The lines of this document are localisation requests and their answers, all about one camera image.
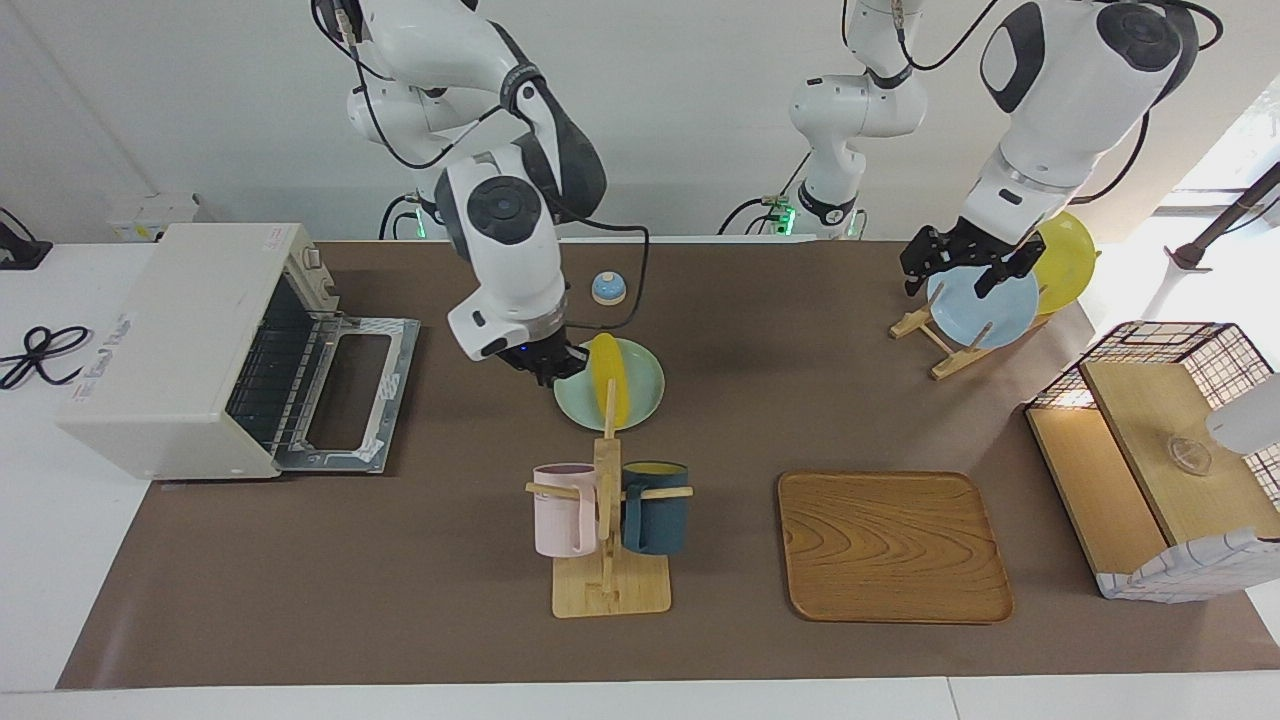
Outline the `wooden plate rack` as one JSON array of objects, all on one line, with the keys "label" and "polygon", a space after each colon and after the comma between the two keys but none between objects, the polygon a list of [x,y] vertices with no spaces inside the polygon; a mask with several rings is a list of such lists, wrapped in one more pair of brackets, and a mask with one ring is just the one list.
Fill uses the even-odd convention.
[{"label": "wooden plate rack", "polygon": [[978,348],[975,345],[964,346],[952,340],[950,340],[934,323],[934,318],[931,314],[932,301],[925,291],[924,302],[905,313],[897,322],[890,325],[887,329],[888,337],[892,340],[901,340],[909,336],[918,334],[928,340],[937,350],[941,352],[941,357],[934,363],[929,370],[928,375],[933,380],[943,380],[957,373],[973,366],[980,360],[986,359],[991,354],[1005,348],[1007,346],[1015,345],[1018,341],[1023,340],[1025,336],[1032,333],[1036,328],[1043,324],[1041,316],[1036,315],[1030,329],[1020,337],[1018,341],[1006,345],[1000,348]]}]

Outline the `yellow plate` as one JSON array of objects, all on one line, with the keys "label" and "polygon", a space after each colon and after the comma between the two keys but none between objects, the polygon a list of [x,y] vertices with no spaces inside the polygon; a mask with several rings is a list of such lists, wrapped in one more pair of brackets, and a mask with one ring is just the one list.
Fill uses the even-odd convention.
[{"label": "yellow plate", "polygon": [[1044,251],[1034,265],[1038,316],[1051,315],[1080,297],[1094,274],[1098,250],[1085,224],[1061,211],[1037,228]]}]

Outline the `yellow corn cob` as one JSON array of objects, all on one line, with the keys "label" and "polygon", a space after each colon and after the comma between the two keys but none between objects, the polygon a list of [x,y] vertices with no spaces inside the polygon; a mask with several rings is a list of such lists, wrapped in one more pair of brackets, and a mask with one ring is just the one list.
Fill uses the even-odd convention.
[{"label": "yellow corn cob", "polygon": [[602,416],[621,429],[630,414],[630,392],[621,342],[613,334],[604,332],[591,340],[588,370]]}]

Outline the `black clamp stand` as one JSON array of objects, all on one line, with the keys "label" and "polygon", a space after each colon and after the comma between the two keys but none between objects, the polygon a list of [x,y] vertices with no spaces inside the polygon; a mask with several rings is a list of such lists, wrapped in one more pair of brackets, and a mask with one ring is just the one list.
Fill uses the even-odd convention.
[{"label": "black clamp stand", "polygon": [[13,211],[0,206],[0,270],[35,270],[52,247],[52,242],[38,238]]}]

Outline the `brown table mat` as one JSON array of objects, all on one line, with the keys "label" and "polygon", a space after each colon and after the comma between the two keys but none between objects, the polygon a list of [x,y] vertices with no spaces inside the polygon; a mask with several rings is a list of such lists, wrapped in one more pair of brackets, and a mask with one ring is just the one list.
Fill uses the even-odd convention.
[{"label": "brown table mat", "polygon": [[[552,395],[471,363],[442,324],[471,275],[440,245],[329,243],[355,315],[417,316],[387,473],[151,487],[59,688],[631,682],[1280,669],[1245,594],[1110,601],[1018,410],[1089,343],[1078,310],[957,379],[887,329],[890,242],[660,245],[626,331],[666,396],[623,455],[691,470],[668,612],[558,620],[524,491],[593,439]],[[791,470],[957,471],[1015,598],[991,626],[808,623],[786,598]]]}]

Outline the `wooden mug rack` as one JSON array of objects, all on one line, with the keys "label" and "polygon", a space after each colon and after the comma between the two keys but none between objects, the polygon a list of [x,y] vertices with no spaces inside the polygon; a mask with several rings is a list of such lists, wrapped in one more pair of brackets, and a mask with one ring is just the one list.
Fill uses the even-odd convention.
[{"label": "wooden mug rack", "polygon": [[605,425],[594,442],[596,550],[554,559],[550,611],[557,619],[613,618],[668,612],[673,591],[667,555],[625,548],[622,448],[616,437],[617,382],[605,386]]}]

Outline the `dark teal mug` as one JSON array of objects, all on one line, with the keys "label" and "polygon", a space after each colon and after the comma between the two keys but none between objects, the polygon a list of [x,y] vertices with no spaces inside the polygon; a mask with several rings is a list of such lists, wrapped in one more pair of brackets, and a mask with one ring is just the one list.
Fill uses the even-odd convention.
[{"label": "dark teal mug", "polygon": [[621,530],[623,547],[634,553],[669,556],[684,551],[689,498],[644,498],[646,489],[689,487],[689,468],[671,461],[636,461],[622,466]]}]

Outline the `light green plate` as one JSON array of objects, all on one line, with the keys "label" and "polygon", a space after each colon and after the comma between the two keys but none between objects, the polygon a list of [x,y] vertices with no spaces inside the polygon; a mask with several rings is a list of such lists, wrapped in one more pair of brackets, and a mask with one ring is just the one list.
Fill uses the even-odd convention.
[{"label": "light green plate", "polygon": [[[666,392],[666,374],[657,356],[631,340],[618,338],[628,378],[630,414],[621,429],[634,428],[650,418]],[[596,406],[588,368],[553,388],[558,409],[573,423],[590,430],[604,430],[605,419]]]}]

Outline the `pink mug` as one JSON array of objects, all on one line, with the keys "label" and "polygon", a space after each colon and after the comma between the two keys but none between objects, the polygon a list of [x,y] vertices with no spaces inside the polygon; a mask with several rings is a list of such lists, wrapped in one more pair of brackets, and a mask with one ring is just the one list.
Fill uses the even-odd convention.
[{"label": "pink mug", "polygon": [[532,469],[532,482],[570,491],[570,497],[535,493],[534,547],[552,559],[573,559],[599,547],[596,473],[588,462],[556,462]]}]

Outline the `white rounded object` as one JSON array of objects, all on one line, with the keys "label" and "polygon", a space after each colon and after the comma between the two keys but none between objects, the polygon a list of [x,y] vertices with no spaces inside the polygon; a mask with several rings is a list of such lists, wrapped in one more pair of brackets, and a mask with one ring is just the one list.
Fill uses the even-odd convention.
[{"label": "white rounded object", "polygon": [[1280,445],[1280,373],[1215,409],[1204,428],[1219,446],[1240,456]]}]

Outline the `white wall socket box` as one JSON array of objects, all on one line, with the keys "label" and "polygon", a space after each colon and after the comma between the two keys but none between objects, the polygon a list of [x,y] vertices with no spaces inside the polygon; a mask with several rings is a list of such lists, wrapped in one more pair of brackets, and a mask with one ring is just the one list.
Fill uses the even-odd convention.
[{"label": "white wall socket box", "polygon": [[106,214],[108,228],[120,242],[157,242],[173,224],[212,222],[196,193],[120,196]]}]

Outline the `light blue plate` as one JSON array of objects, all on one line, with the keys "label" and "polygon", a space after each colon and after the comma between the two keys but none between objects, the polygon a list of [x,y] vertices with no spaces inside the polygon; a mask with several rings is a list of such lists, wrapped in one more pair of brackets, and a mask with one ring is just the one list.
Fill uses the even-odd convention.
[{"label": "light blue plate", "polygon": [[927,281],[936,325],[952,341],[978,348],[1000,348],[1023,337],[1039,307],[1039,286],[1033,273],[1010,278],[983,299],[975,286],[983,266],[956,266]]}]

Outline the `clear glass piece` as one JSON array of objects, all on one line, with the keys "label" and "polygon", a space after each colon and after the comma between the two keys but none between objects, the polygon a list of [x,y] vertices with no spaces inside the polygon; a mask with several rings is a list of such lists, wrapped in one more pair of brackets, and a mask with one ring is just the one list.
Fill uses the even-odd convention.
[{"label": "clear glass piece", "polygon": [[1212,450],[1198,439],[1170,436],[1166,441],[1170,461],[1185,474],[1207,477],[1213,469]]}]

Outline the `glass oven door with handle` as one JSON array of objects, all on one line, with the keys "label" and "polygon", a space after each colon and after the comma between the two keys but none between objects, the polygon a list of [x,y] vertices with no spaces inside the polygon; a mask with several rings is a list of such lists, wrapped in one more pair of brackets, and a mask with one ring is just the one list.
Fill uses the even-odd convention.
[{"label": "glass oven door with handle", "polygon": [[[291,382],[282,416],[262,447],[282,473],[364,473],[385,470],[421,323],[408,318],[348,316],[314,313],[300,368]],[[389,340],[372,405],[357,448],[319,448],[308,439],[340,341],[375,336]]]}]

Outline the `white checkered cloth liner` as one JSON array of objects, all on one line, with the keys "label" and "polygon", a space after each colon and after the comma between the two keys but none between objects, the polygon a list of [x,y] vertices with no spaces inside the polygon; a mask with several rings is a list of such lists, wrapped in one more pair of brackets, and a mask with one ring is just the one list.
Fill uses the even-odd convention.
[{"label": "white checkered cloth liner", "polygon": [[1094,575],[1107,600],[1201,602],[1280,579],[1280,538],[1249,527],[1176,544],[1132,573]]}]

